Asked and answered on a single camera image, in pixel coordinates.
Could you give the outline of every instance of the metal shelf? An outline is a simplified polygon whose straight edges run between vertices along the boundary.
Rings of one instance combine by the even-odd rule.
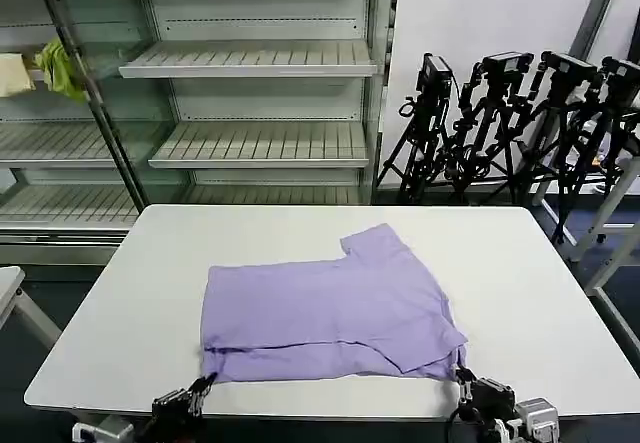
[[[359,121],[180,123],[156,155],[155,168],[363,168]]]
[[[38,68],[33,61],[35,54],[41,50],[42,46],[32,45],[13,48],[10,51],[23,55],[27,72],[33,81],[44,81],[44,71]],[[87,69],[93,73],[93,77],[103,80],[120,76],[119,68],[139,52],[139,45],[132,43],[88,43],[84,48],[84,59],[87,62]]]
[[[124,147],[135,161],[152,150],[159,124],[118,126]],[[94,121],[0,122],[0,167],[115,168]]]
[[[121,185],[29,185],[0,206],[0,228],[129,228],[137,217]]]
[[[195,186],[184,203],[199,205],[359,205],[355,186]]]
[[[124,78],[369,77],[363,40],[243,40],[155,44],[120,68]]]

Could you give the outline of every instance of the dark floor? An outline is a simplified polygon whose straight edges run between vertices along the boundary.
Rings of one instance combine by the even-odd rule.
[[[552,222],[541,209],[532,210],[541,226],[549,231]],[[577,210],[570,218],[569,228],[579,238],[588,228],[593,210]],[[621,211],[617,222],[638,219],[638,210]],[[591,250],[574,270],[584,279],[606,259],[616,243],[607,240]],[[627,321],[640,334],[639,270],[620,270],[607,285],[610,298],[616,303]],[[95,271],[61,271],[50,280],[50,272],[27,271],[29,280],[24,284],[27,293],[61,327],[66,325],[76,308],[95,281]],[[11,443],[70,442],[72,420],[65,414],[38,411],[27,407],[22,395],[46,351],[33,339],[16,317],[11,317],[0,331],[0,441]],[[636,371],[640,362],[632,361]],[[421,423],[364,423],[364,422],[286,422],[233,419],[208,423],[202,441],[278,441],[283,442],[444,442],[442,425]],[[475,441],[469,428],[458,426],[454,430],[455,443]],[[568,443],[637,443],[640,441],[640,415],[619,417],[593,417],[579,421],[562,422],[562,441]]]

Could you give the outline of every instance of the folded shirt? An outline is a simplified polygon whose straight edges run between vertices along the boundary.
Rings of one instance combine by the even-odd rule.
[[[209,270],[203,374],[217,381],[349,374],[453,379],[466,338],[429,270],[386,224],[334,261]]]

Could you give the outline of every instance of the table leg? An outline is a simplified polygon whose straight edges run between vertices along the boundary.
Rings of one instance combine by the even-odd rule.
[[[602,232],[604,224],[609,220],[638,175],[640,175],[640,157],[631,160],[627,171],[623,173],[618,183],[613,187],[611,194],[600,206],[591,228],[589,228],[586,235],[580,238],[580,241],[578,241],[578,244],[571,253],[569,257],[571,261],[580,261],[586,251],[591,248],[598,234]]]

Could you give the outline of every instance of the tripod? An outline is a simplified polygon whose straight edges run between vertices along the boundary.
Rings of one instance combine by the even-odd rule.
[[[449,109],[452,78],[451,70],[442,58],[426,53],[416,85],[420,94],[416,101],[407,97],[407,103],[399,110],[401,116],[411,118],[411,121],[389,159],[383,163],[376,187],[380,186],[387,172],[393,170],[401,179],[397,195],[400,204],[419,204],[427,183],[442,171],[435,164],[435,155],[440,139],[444,145],[449,145],[444,121]],[[411,151],[403,172],[395,160],[406,143],[411,145]]]
[[[557,148],[566,148],[572,143],[568,139],[568,114],[579,109],[577,105],[568,105],[567,99],[582,84],[592,81],[596,75],[596,68],[588,63],[571,56],[545,51],[538,67],[539,74],[553,69],[551,88],[547,98],[538,105],[531,117],[535,119],[544,113],[542,121],[536,127],[529,145],[520,142],[522,162],[515,179],[518,185],[518,202],[524,205],[535,179],[538,176],[557,178],[561,188],[559,204],[564,206],[564,191],[566,187],[566,157],[558,158],[558,151],[552,157],[552,168],[546,167],[544,159]]]
[[[449,172],[453,180],[455,195],[464,203],[467,188],[476,178],[487,176],[491,166],[497,167],[507,175],[512,199],[515,199],[513,179],[513,159],[511,145],[507,142],[510,136],[509,122],[516,111],[518,92],[524,75],[529,71],[533,61],[531,53],[501,53],[488,56],[481,63],[476,63],[469,82],[463,87],[459,107],[462,118],[454,124],[456,131],[456,146],[452,153],[453,161],[458,168]],[[475,108],[471,105],[471,96],[475,88],[482,82],[483,76],[489,86],[487,96],[481,98]],[[477,117],[483,112],[475,139],[471,145],[465,145],[468,132],[478,124]],[[492,151],[481,154],[491,124],[500,118],[500,126],[496,132],[499,145],[493,145]],[[502,168],[493,160],[504,150],[507,168]]]
[[[587,143],[579,151],[578,161],[569,175],[567,187],[570,190],[570,194],[566,205],[560,207],[558,225],[551,238],[552,242],[562,242],[562,228],[569,217],[569,213],[575,207],[580,190],[593,166],[593,160],[606,133],[611,132],[612,137],[609,153],[604,161],[604,167],[606,168],[605,198],[611,191],[613,182],[619,176],[619,172],[616,171],[615,161],[625,143],[632,138],[632,132],[636,126],[637,113],[632,114],[627,122],[623,122],[623,118],[625,111],[631,106],[638,91],[640,91],[640,66],[628,61],[619,61],[607,57],[602,61],[602,68],[598,75],[599,77],[594,79],[590,86],[592,94],[587,91],[586,109],[578,113],[584,113],[581,117],[584,121],[591,119],[598,112],[600,112],[600,116],[592,133],[587,136]],[[607,80],[608,95],[604,103],[600,104],[597,100],[597,94],[599,94],[605,78]]]

